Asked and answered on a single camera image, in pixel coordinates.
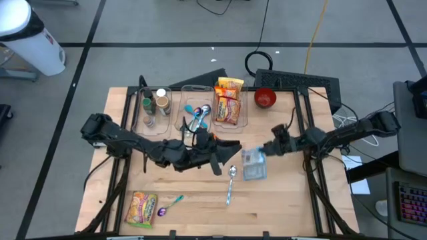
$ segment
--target yellow cable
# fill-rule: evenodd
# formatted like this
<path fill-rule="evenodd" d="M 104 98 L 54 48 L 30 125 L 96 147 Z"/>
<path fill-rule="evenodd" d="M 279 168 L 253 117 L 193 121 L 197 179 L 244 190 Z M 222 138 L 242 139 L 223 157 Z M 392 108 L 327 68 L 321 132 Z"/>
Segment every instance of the yellow cable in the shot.
<path fill-rule="evenodd" d="M 323 15 L 325 14 L 326 6 L 328 5 L 328 2 L 329 2 L 329 0 L 325 0 L 325 3 L 323 4 L 323 10 L 322 10 L 322 13 L 320 13 L 320 19 L 318 21 L 318 25 L 316 26 L 316 30 L 314 31 L 312 41 L 310 42 L 310 45 L 308 46 L 308 49 L 307 49 L 307 57 L 306 57 L 306 65 L 304 67 L 304 74 L 307 74 L 307 65 L 308 65 L 308 61 L 310 60 L 310 50 L 312 49 L 314 39 L 316 38 L 316 35 L 318 34 L 319 26 L 323 21 Z"/>

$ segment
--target snack bag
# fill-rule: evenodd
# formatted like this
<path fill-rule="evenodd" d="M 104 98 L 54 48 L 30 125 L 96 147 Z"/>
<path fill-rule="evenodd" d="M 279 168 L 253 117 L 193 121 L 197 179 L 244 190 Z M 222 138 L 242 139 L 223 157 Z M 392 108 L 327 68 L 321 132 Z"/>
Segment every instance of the snack bag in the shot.
<path fill-rule="evenodd" d="M 229 97 L 218 99 L 216 121 L 225 121 L 236 125 L 239 119 L 240 102 Z"/>
<path fill-rule="evenodd" d="M 156 194 L 147 194 L 140 191 L 134 191 L 125 222 L 135 227 L 152 229 L 156 203 Z"/>
<path fill-rule="evenodd" d="M 231 77 L 218 77 L 218 85 L 226 89 L 236 89 L 237 95 L 239 95 L 245 81 L 240 79 L 234 79 Z"/>
<path fill-rule="evenodd" d="M 238 92 L 236 89 L 225 89 L 215 86 L 215 93 L 218 95 L 218 97 L 231 97 L 232 99 L 238 98 Z"/>

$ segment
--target trash can lid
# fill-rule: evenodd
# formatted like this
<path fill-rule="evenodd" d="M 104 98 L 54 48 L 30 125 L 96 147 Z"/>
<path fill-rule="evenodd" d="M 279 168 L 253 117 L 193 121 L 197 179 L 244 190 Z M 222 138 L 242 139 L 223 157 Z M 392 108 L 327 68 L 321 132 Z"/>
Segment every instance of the trash can lid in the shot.
<path fill-rule="evenodd" d="M 19 32 L 30 17 L 31 6 L 26 0 L 0 0 L 0 37 Z"/>

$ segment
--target white paper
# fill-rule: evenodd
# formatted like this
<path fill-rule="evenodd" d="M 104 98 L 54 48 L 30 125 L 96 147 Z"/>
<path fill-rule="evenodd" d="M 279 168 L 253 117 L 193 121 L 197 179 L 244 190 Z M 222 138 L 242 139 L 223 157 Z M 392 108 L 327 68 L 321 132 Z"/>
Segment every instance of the white paper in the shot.
<path fill-rule="evenodd" d="M 361 163 L 357 163 L 357 162 L 362 162 L 360 156 L 348 156 L 348 157 L 342 156 L 342 161 L 346 165 L 347 170 L 361 166 Z M 360 195 L 371 194 L 369 190 L 368 181 L 366 179 L 352 183 L 352 189 L 353 189 L 353 194 L 360 194 Z"/>

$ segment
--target wooden table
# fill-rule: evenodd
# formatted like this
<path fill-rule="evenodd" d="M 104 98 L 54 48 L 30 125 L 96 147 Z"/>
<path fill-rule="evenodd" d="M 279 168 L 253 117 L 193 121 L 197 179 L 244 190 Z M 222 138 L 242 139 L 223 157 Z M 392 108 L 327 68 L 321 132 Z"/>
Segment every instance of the wooden table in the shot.
<path fill-rule="evenodd" d="M 315 90 L 326 96 L 323 88 L 315 88 Z M 127 88 L 124 87 L 109 90 L 104 113 L 110 115 L 116 123 L 121 121 L 126 91 Z M 254 92 L 248 92 L 248 126 L 239 134 L 216 133 L 217 136 L 222 139 L 239 139 L 244 149 L 272 140 L 274 136 L 270 129 L 280 123 L 289 123 L 292 108 L 295 106 L 292 93 L 277 92 L 277 95 L 278 100 L 273 107 L 260 109 L 252 101 Z M 173 92 L 175 107 L 172 112 L 172 124 L 177 118 L 179 99 L 180 92 Z M 134 101 L 131 102 L 127 129 L 130 129 Z M 328 102 L 314 93 L 310 93 L 310 101 L 316 127 L 325 131 L 333 130 L 334 124 Z M 302 109 L 305 109 L 302 98 L 301 102 Z M 290 127 L 290 133 L 293 136 L 300 135 L 296 116 Z M 180 133 L 172 126 L 170 139 L 173 138 L 180 139 Z M 337 150 L 331 154 L 341 157 Z M 96 149 L 91 168 L 105 157 L 105 148 Z M 215 176 L 209 165 L 178 173 L 173 170 L 173 167 L 162 169 L 151 161 L 148 162 L 147 173 L 144 174 L 142 154 L 134 151 L 122 220 L 126 216 L 133 191 L 157 194 L 159 197 L 157 208 L 171 203 L 178 195 L 182 194 L 185 197 L 183 201 L 168 209 L 166 216 L 156 216 L 153 229 L 132 227 L 122 221 L 120 235 L 169 235 L 170 230 L 176 230 L 177 235 L 192 236 L 261 236 L 263 231 L 269 231 L 271 236 L 316 236 L 308 182 L 306 173 L 302 169 L 302 161 L 301 152 L 289 153 L 283 157 L 269 157 L 267 179 L 245 182 L 242 180 L 240 153 L 222 167 L 223 175 Z M 88 181 L 76 231 L 86 227 L 105 202 L 112 162 L 96 171 Z M 342 163 L 336 159 L 327 158 L 323 164 L 332 205 L 348 225 L 358 231 Z M 226 206 L 230 181 L 227 171 L 230 165 L 236 165 L 240 172 L 234 178 L 231 204 Z M 322 203 L 318 202 L 323 230 L 327 232 L 324 208 Z M 109 230 L 113 229 L 116 210 L 114 205 L 111 208 Z"/>

